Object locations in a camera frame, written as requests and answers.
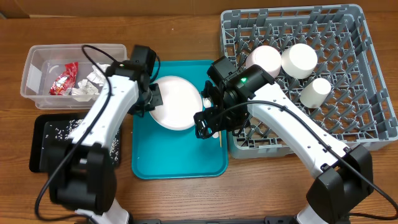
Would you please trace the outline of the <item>white plastic cup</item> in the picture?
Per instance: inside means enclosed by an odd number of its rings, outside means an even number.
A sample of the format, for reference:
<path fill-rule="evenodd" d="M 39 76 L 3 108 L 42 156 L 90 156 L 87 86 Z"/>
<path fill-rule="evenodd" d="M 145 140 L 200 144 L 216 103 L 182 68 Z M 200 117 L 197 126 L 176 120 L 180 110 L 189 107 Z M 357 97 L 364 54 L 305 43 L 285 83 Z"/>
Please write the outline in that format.
<path fill-rule="evenodd" d="M 307 108 L 319 108 L 331 92 L 331 84 L 325 78 L 316 78 L 300 93 L 300 101 Z"/>

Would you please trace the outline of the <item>pile of rice and nuts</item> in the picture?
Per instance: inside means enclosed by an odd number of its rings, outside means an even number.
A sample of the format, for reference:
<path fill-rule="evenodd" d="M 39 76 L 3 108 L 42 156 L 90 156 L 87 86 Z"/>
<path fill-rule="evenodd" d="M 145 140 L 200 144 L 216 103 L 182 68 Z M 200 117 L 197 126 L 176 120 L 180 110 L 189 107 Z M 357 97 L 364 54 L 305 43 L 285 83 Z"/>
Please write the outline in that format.
<path fill-rule="evenodd" d="M 64 120 L 64 121 L 48 121 L 44 125 L 44 133 L 42 139 L 42 148 L 40 161 L 44 162 L 44 155 L 53 141 L 63 142 L 68 139 L 68 136 L 73 132 L 82 122 L 82 119 Z M 120 133 L 117 131 L 111 143 L 109 156 L 113 160 L 113 165 L 118 166 L 120 161 Z"/>

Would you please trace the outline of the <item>red snack wrapper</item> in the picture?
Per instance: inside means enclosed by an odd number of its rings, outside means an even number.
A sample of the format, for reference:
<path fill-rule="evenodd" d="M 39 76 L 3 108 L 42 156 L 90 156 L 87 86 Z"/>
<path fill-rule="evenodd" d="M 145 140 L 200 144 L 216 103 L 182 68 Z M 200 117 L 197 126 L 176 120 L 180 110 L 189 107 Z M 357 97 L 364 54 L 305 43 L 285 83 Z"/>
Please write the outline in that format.
<path fill-rule="evenodd" d="M 65 65 L 65 71 L 57 77 L 49 90 L 50 95 L 69 95 L 75 85 L 78 62 Z"/>

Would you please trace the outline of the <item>wooden chopstick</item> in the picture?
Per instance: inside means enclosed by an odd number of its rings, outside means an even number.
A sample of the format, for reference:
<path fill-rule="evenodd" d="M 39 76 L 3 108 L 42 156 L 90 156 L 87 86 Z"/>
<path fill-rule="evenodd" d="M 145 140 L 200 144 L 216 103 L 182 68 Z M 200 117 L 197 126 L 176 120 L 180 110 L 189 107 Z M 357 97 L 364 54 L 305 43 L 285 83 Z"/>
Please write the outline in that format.
<path fill-rule="evenodd" d="M 221 134 L 221 131 L 218 131 L 218 135 L 219 135 L 220 147 L 222 148 L 222 134 Z"/>

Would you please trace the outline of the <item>white napkin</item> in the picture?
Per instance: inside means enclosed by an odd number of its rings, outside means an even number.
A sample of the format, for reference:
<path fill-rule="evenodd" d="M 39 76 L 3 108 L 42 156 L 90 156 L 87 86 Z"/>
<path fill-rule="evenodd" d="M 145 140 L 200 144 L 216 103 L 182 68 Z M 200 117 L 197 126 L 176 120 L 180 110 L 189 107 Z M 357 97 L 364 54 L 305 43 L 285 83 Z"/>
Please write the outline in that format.
<path fill-rule="evenodd" d="M 78 82 L 77 88 L 72 88 L 72 96 L 76 96 L 77 101 L 90 101 L 93 96 L 99 95 L 97 87 L 87 79 Z"/>
<path fill-rule="evenodd" d="M 110 64 L 101 64 L 97 63 L 96 65 L 93 65 L 93 71 L 87 76 L 87 79 L 99 86 L 103 86 L 106 82 L 105 75 L 101 72 L 105 72 L 106 69 L 110 66 Z"/>

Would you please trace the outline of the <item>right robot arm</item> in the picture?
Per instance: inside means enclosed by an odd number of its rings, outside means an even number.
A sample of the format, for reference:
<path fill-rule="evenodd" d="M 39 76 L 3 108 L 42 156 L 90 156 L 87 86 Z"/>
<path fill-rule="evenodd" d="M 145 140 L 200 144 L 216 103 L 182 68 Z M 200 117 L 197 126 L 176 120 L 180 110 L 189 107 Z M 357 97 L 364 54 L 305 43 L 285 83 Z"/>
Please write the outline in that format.
<path fill-rule="evenodd" d="M 200 139 L 245 126 L 245 114 L 265 123 L 283 140 L 315 179 L 307 206 L 296 223 L 338 223 L 372 193 L 373 160 L 363 146 L 348 147 L 292 103 L 272 76 L 254 65 L 243 72 L 233 65 L 213 64 L 202 96 L 211 108 L 194 115 Z"/>

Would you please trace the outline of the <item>large white plate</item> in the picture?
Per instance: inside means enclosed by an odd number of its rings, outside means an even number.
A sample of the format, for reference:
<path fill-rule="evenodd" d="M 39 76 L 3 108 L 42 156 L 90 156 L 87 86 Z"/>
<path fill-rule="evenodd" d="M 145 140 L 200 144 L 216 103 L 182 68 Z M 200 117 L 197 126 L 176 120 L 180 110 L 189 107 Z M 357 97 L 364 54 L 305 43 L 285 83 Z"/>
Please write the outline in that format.
<path fill-rule="evenodd" d="M 193 116 L 203 109 L 197 88 L 188 80 L 165 76 L 155 81 L 160 89 L 163 104 L 150 112 L 161 126 L 173 131 L 183 131 L 194 126 Z"/>

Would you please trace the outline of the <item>white plastic fork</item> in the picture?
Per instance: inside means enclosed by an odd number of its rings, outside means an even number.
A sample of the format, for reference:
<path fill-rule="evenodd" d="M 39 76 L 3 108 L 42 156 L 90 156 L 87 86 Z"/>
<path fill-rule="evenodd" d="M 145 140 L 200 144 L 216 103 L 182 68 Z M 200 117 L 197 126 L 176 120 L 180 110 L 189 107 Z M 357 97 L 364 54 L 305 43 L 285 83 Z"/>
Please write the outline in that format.
<path fill-rule="evenodd" d="M 203 103 L 203 107 L 204 108 L 212 107 L 212 102 L 210 101 L 209 98 L 202 98 L 202 103 Z M 217 139 L 219 137 L 220 137 L 220 133 L 219 132 L 213 133 L 213 135 L 212 135 L 212 138 L 215 138 L 215 139 Z"/>

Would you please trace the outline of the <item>small bowl with nuts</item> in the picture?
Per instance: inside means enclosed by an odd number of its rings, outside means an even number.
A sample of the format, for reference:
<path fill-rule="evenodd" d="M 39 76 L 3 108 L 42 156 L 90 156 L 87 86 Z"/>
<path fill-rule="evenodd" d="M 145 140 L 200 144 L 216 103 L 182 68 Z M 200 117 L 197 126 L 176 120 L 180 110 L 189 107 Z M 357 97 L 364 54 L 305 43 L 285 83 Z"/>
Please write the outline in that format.
<path fill-rule="evenodd" d="M 281 54 L 269 45 L 262 45 L 255 48 L 247 57 L 245 67 L 259 65 L 273 78 L 278 76 L 281 68 Z"/>

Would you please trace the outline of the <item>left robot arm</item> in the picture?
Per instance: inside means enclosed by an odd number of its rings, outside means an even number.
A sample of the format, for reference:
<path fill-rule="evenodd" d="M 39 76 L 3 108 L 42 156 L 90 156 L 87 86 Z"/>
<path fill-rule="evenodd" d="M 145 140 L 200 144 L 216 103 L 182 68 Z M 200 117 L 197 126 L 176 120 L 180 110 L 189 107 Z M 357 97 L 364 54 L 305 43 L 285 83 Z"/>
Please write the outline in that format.
<path fill-rule="evenodd" d="M 51 144 L 49 179 L 43 186 L 51 202 L 92 223 L 132 223 L 116 200 L 117 180 L 109 155 L 112 141 L 128 113 L 144 114 L 162 104 L 153 82 L 153 62 L 114 62 L 105 83 L 80 125 L 63 142 Z"/>

